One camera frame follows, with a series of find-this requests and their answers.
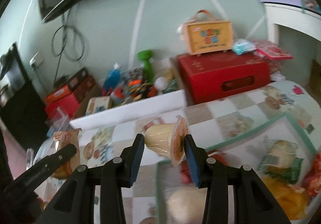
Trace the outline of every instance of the orange box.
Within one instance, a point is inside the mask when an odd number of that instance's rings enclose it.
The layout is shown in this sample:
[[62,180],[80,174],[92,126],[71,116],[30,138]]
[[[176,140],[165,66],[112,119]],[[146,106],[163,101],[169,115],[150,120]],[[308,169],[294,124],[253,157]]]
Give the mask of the orange box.
[[[198,13],[207,14],[211,20],[195,22]],[[231,21],[216,19],[207,10],[200,10],[192,22],[183,26],[183,36],[189,54],[224,51],[233,48],[233,29]]]

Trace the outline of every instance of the wall outlet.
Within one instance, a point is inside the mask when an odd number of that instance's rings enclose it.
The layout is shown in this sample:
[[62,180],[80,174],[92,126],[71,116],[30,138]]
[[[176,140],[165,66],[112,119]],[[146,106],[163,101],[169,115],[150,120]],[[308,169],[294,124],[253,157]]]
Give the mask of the wall outlet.
[[43,63],[42,55],[39,52],[37,52],[35,54],[35,56],[32,57],[32,59],[30,60],[29,63],[30,63],[30,65],[35,65],[36,67],[38,67],[39,65],[41,65]]

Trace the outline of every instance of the silver screw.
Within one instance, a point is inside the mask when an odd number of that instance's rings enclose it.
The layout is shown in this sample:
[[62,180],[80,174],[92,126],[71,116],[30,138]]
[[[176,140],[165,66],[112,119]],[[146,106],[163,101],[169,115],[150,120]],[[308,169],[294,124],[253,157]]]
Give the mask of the silver screw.
[[244,165],[243,165],[243,169],[244,169],[245,171],[250,171],[250,170],[252,169],[252,167],[251,167],[250,165],[244,164]]
[[113,163],[121,163],[123,159],[121,157],[113,158]]
[[207,158],[206,161],[209,163],[209,164],[214,164],[216,162],[216,160],[214,158]]
[[77,170],[79,171],[79,172],[82,172],[82,171],[84,171],[86,169],[86,165],[79,165],[78,167],[77,167]]

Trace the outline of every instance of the white box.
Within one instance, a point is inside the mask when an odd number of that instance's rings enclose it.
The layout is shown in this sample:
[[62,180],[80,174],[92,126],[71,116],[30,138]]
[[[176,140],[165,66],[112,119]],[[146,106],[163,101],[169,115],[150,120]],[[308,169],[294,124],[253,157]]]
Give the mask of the white box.
[[70,125],[75,129],[91,130],[102,126],[117,125],[143,117],[159,115],[186,107],[185,91],[174,59],[165,59],[154,62],[152,65],[155,74],[164,68],[171,67],[179,90],[73,119],[70,121]]

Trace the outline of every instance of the bottle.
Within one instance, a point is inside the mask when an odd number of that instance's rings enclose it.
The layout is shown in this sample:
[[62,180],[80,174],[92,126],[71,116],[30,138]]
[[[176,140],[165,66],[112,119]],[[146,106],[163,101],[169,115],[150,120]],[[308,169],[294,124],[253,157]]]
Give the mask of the bottle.
[[104,85],[102,87],[102,96],[108,96],[112,93],[113,89],[120,82],[120,65],[115,63],[113,69],[111,69],[106,77]]

